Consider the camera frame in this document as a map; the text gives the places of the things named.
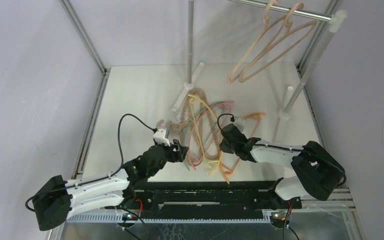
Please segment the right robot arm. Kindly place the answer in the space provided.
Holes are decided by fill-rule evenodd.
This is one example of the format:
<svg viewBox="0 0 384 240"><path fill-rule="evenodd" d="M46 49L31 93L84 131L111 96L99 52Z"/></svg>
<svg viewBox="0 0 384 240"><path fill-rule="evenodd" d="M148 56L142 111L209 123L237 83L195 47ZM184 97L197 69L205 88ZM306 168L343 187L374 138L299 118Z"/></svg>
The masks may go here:
<svg viewBox="0 0 384 240"><path fill-rule="evenodd" d="M220 149L242 161L274 164L294 172L280 177L269 190L269 203L282 208L289 200L311 196L326 201L337 187L347 181L345 169L318 143L308 141L302 146L286 146L247 138L233 123L221 129Z"/></svg>

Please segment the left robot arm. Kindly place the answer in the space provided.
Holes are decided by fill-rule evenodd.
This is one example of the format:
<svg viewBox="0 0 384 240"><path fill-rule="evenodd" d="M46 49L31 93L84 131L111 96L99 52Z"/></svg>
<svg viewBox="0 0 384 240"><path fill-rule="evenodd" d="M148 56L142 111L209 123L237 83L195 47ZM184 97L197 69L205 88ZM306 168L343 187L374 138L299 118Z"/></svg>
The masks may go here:
<svg viewBox="0 0 384 240"><path fill-rule="evenodd" d="M125 162L115 172L84 179L51 177L29 200L40 231L54 229L67 219L103 207L133 207L134 186L146 182L167 163L182 163L189 147L175 139L169 145L155 143L138 157Z"/></svg>

